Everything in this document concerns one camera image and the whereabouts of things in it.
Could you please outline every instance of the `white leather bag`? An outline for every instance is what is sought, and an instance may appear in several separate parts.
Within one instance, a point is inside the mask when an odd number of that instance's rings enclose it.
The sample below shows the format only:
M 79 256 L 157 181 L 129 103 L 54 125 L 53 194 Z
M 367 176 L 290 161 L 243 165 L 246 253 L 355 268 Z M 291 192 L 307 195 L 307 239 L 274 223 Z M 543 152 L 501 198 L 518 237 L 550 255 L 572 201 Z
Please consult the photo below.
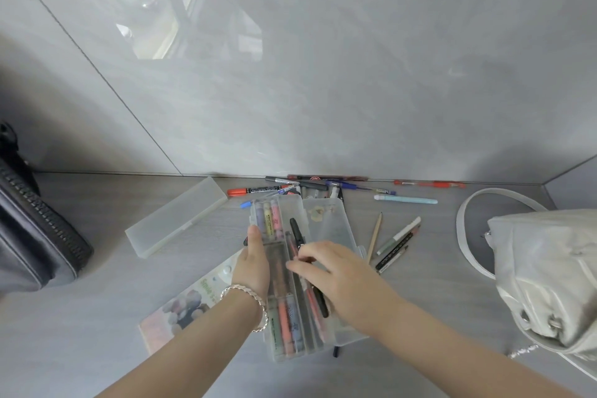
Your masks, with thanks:
M 466 206 L 486 193 L 514 198 L 537 211 L 488 221 L 485 239 L 494 251 L 495 275 L 479 264 L 466 241 Z M 488 188 L 464 201 L 456 228 L 463 255 L 496 280 L 519 329 L 597 380 L 597 210 L 548 211 L 517 192 Z

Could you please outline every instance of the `gray desk surface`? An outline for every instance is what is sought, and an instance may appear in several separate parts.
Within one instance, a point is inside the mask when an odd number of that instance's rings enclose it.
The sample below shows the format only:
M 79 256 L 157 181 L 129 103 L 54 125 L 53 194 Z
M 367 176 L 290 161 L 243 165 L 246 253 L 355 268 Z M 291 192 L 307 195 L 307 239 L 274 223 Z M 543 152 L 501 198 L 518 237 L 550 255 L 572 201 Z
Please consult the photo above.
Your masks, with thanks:
M 93 396 L 137 366 L 147 353 L 137 325 L 201 275 L 241 248 L 248 212 L 228 201 L 149 259 L 136 257 L 124 230 L 201 178 L 43 174 L 46 200 L 95 246 L 96 255 L 76 282 L 0 302 L 0 388 L 3 397 Z M 221 178 L 222 189 L 261 185 L 257 179 Z M 381 187 L 393 187 L 380 183 Z M 456 244 L 460 203 L 484 186 L 460 189 L 401 188 L 434 197 L 438 205 L 374 201 L 346 191 L 345 205 L 358 244 L 368 245 L 384 213 L 379 242 L 417 215 L 423 228 L 409 252 L 385 274 L 392 287 L 458 331 L 504 351 L 525 345 L 492 281 L 468 265 Z M 552 207 L 538 186 L 509 186 Z M 499 196 L 481 196 L 467 218 L 471 243 L 490 217 L 524 212 Z M 523 362 L 589 396 L 594 383 L 557 356 L 528 354 Z M 372 340 L 273 364 L 259 335 L 251 335 L 207 396 L 408 396 L 443 394 Z

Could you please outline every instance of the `white bag strap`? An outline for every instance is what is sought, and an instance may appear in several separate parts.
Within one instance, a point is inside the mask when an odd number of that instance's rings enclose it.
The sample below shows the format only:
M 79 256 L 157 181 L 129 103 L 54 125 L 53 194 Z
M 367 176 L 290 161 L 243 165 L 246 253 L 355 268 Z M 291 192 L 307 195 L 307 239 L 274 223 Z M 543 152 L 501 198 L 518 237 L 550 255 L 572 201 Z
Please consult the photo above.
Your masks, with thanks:
M 467 198 L 465 201 L 462 202 L 458 213 L 456 214 L 456 238 L 458 239 L 458 246 L 460 247 L 460 251 L 468 260 L 468 262 L 477 269 L 481 274 L 485 277 L 489 277 L 490 279 L 496 280 L 496 276 L 490 273 L 487 269 L 485 269 L 481 264 L 476 260 L 473 254 L 470 252 L 469 244 L 466 241 L 466 230 L 465 230 L 465 211 L 466 206 L 469 204 L 473 197 L 476 197 L 480 194 L 498 194 L 503 195 L 504 197 L 514 198 L 514 200 L 518 200 L 521 203 L 524 203 L 529 208 L 534 209 L 535 211 L 548 211 L 548 209 L 543 206 L 541 203 L 533 200 L 532 198 L 526 197 L 518 192 L 511 191 L 508 189 L 501 189 L 499 187 L 488 187 L 487 189 L 481 189 L 480 191 L 476 191 L 473 195 Z

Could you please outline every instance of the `twisted silver bracelet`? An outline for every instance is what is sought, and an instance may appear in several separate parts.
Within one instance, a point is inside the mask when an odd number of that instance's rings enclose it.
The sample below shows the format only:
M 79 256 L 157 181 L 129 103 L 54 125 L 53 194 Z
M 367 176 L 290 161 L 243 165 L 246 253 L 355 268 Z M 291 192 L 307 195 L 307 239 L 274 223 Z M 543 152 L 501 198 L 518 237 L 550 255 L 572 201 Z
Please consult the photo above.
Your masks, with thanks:
M 247 288 L 246 286 L 243 286 L 243 285 L 232 285 L 232 286 L 229 286 L 229 287 L 225 288 L 224 291 L 222 291 L 222 294 L 220 296 L 220 300 L 222 300 L 224 298 L 224 296 L 226 295 L 226 293 L 229 290 L 231 290 L 231 289 L 239 289 L 241 291 L 244 291 L 245 293 L 249 294 L 249 296 L 251 296 L 253 299 L 255 299 L 257 301 L 257 303 L 259 304 L 259 306 L 263 310 L 263 314 L 265 315 L 265 323 L 263 324 L 263 327 L 260 327 L 259 329 L 253 329 L 253 332 L 261 332 L 262 330 L 264 330 L 267 327 L 267 323 L 269 323 L 269 317 L 267 316 L 267 310 L 265 308 L 265 303 L 263 302 L 263 300 L 261 299 L 261 297 L 259 297 L 258 294 L 255 293 L 255 291 L 253 291 L 250 288 Z

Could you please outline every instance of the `right hand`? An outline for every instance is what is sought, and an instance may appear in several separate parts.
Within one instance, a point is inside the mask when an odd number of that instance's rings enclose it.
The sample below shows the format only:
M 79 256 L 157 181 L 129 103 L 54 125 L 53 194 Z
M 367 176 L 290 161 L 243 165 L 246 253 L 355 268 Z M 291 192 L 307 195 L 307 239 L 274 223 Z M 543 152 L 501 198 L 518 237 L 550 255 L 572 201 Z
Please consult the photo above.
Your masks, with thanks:
M 287 268 L 301 275 L 334 304 L 340 318 L 359 332 L 381 338 L 407 302 L 350 249 L 321 241 L 305 244 Z M 308 262 L 315 258 L 327 271 Z

